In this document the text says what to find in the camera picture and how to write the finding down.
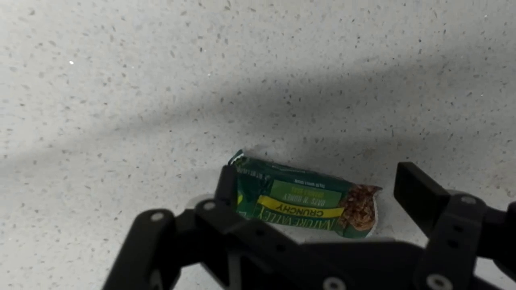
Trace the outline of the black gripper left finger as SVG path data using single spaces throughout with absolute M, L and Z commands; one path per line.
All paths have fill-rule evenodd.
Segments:
M 290 242 L 235 211 L 237 173 L 224 166 L 214 197 L 179 216 L 140 213 L 102 290 L 174 290 L 184 268 L 201 265 L 224 290 L 297 290 L 301 279 L 280 261 Z

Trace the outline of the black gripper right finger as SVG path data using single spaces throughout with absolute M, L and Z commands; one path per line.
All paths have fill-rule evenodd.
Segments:
M 416 290 L 495 290 L 474 274 L 479 258 L 516 281 L 514 202 L 501 211 L 471 194 L 451 194 L 408 162 L 397 165 L 393 197 L 427 237 Z

